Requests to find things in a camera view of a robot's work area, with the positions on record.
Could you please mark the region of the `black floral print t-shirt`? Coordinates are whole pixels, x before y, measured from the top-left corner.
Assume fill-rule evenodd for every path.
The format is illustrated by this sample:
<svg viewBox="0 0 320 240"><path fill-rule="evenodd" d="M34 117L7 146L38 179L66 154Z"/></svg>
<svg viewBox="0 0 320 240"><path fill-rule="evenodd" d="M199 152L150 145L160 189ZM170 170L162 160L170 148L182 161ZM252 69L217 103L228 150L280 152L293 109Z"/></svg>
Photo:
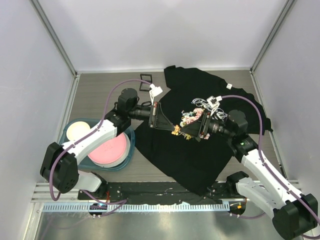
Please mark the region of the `black floral print t-shirt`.
<svg viewBox="0 0 320 240"><path fill-rule="evenodd" d="M216 113L226 119L232 110L245 114L250 134L271 131L271 121L254 95L242 88L228 88L227 82L198 68L168 66L164 69L166 86L170 89L161 99L165 116L174 124L182 122L183 114L197 117L204 110L212 110L210 96L228 96L221 101ZM222 136L211 135L197 141L173 135L170 131L150 128L143 121L135 129L135 147L154 166L172 177L184 188L204 195L225 168L233 153Z"/></svg>

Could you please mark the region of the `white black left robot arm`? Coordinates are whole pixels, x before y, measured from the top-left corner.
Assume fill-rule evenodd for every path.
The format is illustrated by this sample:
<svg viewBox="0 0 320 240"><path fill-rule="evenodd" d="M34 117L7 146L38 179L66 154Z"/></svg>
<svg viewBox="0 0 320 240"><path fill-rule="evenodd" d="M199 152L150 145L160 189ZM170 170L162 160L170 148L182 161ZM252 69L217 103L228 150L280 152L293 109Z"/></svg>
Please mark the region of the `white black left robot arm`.
<svg viewBox="0 0 320 240"><path fill-rule="evenodd" d="M138 104L135 89L126 88L121 92L114 108L105 113L89 133L61 145L51 143L47 147L40 175L49 183L52 200L59 199L59 195L54 195L54 189L59 194L73 189L80 190L97 200L105 197L108 188L106 180L94 172L80 171L78 165L100 145L123 133L131 125L132 119L147 121L152 128L172 132L174 125L164 115L161 104L154 101L162 91L161 87L152 85L149 91L151 105L147 106Z"/></svg>

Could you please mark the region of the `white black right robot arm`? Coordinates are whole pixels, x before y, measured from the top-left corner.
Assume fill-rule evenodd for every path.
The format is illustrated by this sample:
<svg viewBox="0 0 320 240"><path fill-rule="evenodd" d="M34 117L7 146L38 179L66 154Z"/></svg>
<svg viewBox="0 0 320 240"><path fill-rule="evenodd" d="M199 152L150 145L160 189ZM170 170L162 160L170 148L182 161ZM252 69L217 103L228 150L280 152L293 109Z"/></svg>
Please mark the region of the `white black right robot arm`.
<svg viewBox="0 0 320 240"><path fill-rule="evenodd" d="M310 193L303 194L275 169L248 135L247 127L241 111L230 111L226 121L216 120L204 111L198 119L187 120L179 131L199 141L213 135L226 139L234 157L260 181L257 184L243 172L234 173L227 178L226 193L251 200L270 217L283 239L292 240L316 228L320 222L317 199Z"/></svg>

